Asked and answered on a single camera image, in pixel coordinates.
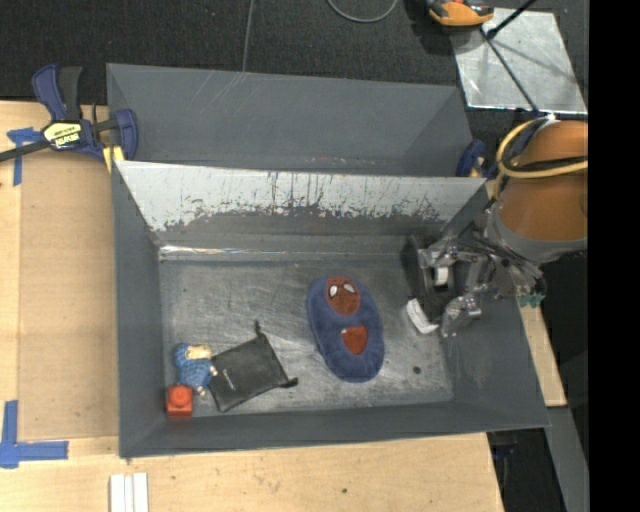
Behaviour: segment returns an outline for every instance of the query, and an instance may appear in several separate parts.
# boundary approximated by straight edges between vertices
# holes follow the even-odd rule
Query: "blue slipper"
[[[384,360],[382,320],[371,294],[344,276],[315,281],[307,313],[327,366],[347,382],[374,378]]]

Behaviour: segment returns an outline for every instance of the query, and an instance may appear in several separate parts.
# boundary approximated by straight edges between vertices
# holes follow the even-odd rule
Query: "black carpet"
[[[391,1],[334,0],[360,17],[384,12]],[[521,3],[494,0],[492,5]],[[588,0],[539,0],[533,9],[554,13],[588,106]],[[1,12],[2,99],[34,100],[31,76],[50,63],[84,68],[79,99],[88,104],[106,104],[108,62],[459,85],[450,40],[419,0],[400,0],[373,24],[348,21],[325,0],[33,0],[2,2]],[[514,114],[470,110],[468,120],[491,158]],[[581,256],[544,268],[549,292],[543,311],[561,366],[587,348],[586,266]],[[588,455],[588,401],[574,412]],[[563,510],[542,431],[513,433],[509,443],[507,511]]]

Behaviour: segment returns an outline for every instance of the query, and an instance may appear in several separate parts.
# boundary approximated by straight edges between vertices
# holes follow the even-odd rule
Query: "metal plate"
[[[511,15],[495,9],[488,32]],[[480,31],[452,34],[460,79],[470,107],[531,110],[531,105]],[[493,39],[495,48],[542,112],[586,114],[587,109],[552,13],[525,11]]]
[[[327,275],[355,278],[376,301],[385,359],[380,373],[366,383],[337,378],[316,346],[306,311],[307,289]],[[440,337],[420,334],[404,309],[410,290],[399,254],[364,259],[328,251],[318,261],[282,263],[171,260],[160,265],[160,283],[167,385],[177,378],[171,361],[177,343],[206,343],[214,354],[220,353],[251,339],[254,320],[260,322],[287,375],[299,379],[296,387],[268,391],[225,415],[453,398]],[[209,394],[195,400],[196,416],[219,414]]]

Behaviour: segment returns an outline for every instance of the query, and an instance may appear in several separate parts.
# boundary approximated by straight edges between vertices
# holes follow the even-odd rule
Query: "black bag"
[[[209,389],[220,412],[246,402],[276,387],[289,388],[298,379],[289,379],[267,337],[256,322],[256,337],[211,358],[217,374]]]

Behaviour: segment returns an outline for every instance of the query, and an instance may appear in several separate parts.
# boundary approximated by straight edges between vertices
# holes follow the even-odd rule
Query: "red block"
[[[193,390],[189,386],[169,386],[166,411],[170,418],[190,418],[193,413]]]

